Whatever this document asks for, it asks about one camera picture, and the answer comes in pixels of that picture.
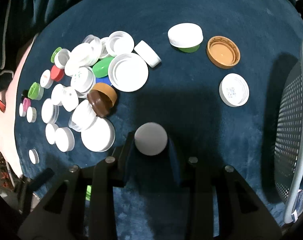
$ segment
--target screw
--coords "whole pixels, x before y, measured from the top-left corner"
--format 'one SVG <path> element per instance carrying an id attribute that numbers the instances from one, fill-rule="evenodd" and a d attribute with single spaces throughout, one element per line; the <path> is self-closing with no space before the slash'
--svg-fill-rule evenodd
<path id="1" fill-rule="evenodd" d="M 198 162 L 198 158 L 197 157 L 189 157 L 188 161 L 192 164 L 197 163 Z"/>
<path id="2" fill-rule="evenodd" d="M 115 157 L 108 156 L 108 157 L 106 157 L 105 162 L 106 163 L 113 163 L 115 160 L 116 160 Z"/>
<path id="3" fill-rule="evenodd" d="M 225 167 L 225 170 L 226 170 L 227 172 L 233 172 L 233 171 L 234 171 L 234 167 L 231 166 L 231 165 L 227 165 L 227 166 Z"/>
<path id="4" fill-rule="evenodd" d="M 70 172 L 75 172 L 78 170 L 78 166 L 77 165 L 72 165 L 70 168 L 69 168 L 69 171 Z"/>

